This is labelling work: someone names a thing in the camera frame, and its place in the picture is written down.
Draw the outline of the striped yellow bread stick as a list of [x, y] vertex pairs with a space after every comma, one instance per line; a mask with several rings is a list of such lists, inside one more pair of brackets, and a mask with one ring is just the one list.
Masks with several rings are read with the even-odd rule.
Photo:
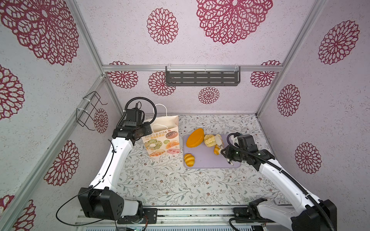
[[220, 155], [222, 148], [219, 145], [214, 146], [214, 154]]

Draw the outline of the printed paper bread bag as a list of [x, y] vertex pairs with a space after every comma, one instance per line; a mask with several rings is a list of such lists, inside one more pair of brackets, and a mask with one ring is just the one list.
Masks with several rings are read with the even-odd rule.
[[179, 116], [169, 116], [163, 104], [155, 106], [165, 108], [166, 115], [156, 117], [150, 124], [152, 134], [141, 138], [149, 157], [180, 154]]

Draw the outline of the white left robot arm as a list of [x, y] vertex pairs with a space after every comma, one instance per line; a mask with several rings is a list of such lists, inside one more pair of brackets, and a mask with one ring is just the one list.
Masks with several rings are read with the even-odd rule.
[[118, 221], [126, 217], [133, 223], [144, 217], [140, 201], [123, 199], [117, 193], [119, 173], [135, 142], [151, 134], [144, 125], [144, 112], [137, 107], [125, 110], [126, 117], [115, 128], [109, 152], [88, 188], [81, 188], [78, 200], [86, 217]]

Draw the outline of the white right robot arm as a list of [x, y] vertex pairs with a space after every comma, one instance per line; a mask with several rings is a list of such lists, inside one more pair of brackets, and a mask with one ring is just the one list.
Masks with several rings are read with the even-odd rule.
[[330, 200], [321, 200], [292, 177], [266, 149], [259, 150], [251, 135], [230, 133], [227, 146], [216, 137], [216, 144], [229, 164], [246, 162], [268, 178], [284, 194], [289, 205], [275, 205], [258, 198], [247, 207], [234, 209], [229, 220], [239, 223], [277, 223], [291, 231], [336, 231], [337, 207]]

